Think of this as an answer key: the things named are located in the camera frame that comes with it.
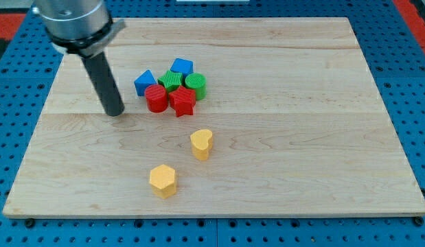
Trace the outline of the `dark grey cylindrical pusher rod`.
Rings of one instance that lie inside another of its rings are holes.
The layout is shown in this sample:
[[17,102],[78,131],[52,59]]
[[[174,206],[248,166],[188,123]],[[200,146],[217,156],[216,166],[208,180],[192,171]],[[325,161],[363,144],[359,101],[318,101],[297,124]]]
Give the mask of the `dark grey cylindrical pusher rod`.
[[111,117],[121,115],[124,103],[109,67],[105,53],[82,59],[104,112]]

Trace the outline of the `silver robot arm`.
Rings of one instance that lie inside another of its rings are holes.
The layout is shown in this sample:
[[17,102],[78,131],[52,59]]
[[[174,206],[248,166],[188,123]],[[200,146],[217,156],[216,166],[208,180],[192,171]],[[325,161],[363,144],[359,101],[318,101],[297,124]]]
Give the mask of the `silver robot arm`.
[[114,21],[104,0],[35,0],[32,11],[42,18],[58,52],[80,57],[104,112],[122,114],[124,103],[104,49],[125,21]]

